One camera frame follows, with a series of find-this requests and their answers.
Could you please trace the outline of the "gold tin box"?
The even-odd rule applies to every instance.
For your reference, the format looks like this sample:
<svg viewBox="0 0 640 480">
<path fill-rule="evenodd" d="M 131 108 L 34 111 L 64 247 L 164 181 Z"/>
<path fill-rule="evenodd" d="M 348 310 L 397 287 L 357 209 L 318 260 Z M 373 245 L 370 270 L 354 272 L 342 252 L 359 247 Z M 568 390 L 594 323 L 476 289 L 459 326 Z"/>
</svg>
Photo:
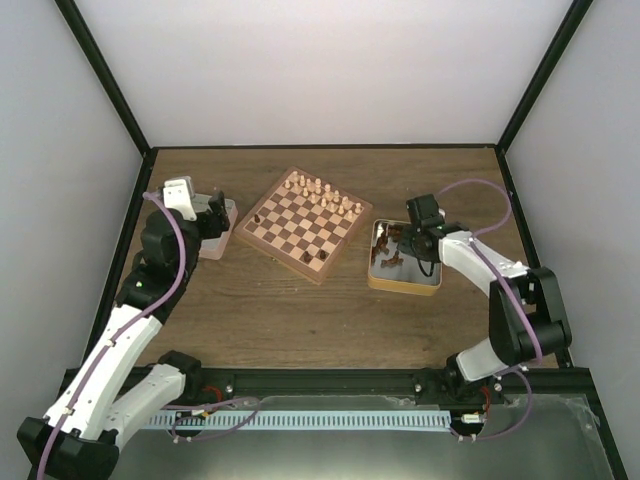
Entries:
<svg viewBox="0 0 640 480">
<path fill-rule="evenodd" d="M 441 267 L 403 253 L 399 247 L 407 222 L 377 219 L 372 226 L 367 271 L 372 289 L 433 296 L 442 283 Z"/>
</svg>

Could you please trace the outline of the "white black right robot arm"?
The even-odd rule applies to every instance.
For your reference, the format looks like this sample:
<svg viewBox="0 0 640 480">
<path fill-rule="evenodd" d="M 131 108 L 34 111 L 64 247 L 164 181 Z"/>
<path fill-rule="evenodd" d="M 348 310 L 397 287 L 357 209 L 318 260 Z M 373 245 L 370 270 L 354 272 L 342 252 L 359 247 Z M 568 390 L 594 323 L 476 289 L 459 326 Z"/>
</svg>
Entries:
<svg viewBox="0 0 640 480">
<path fill-rule="evenodd" d="M 488 298 L 488 337 L 447 359 L 447 396 L 472 399 L 480 384 L 568 348 L 573 340 L 559 282 L 546 267 L 511 261 L 459 222 L 445 220 L 434 195 L 406 202 L 410 225 L 399 249 L 419 263 L 456 270 Z"/>
</svg>

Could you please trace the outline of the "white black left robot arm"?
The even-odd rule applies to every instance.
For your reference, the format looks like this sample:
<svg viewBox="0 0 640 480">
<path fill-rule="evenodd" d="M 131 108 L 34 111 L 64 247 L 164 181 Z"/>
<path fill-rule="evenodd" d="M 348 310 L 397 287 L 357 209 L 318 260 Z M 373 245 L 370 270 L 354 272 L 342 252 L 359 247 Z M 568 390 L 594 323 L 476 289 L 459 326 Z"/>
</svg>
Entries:
<svg viewBox="0 0 640 480">
<path fill-rule="evenodd" d="M 34 479 L 107 479 L 152 415 L 203 395 L 200 361 L 180 352 L 162 356 L 127 393 L 121 388 L 184 295 L 203 242 L 230 231 L 232 203 L 222 191 L 205 196 L 178 185 L 143 197 L 157 209 L 147 217 L 102 335 L 44 416 L 28 417 L 18 429 Z"/>
</svg>

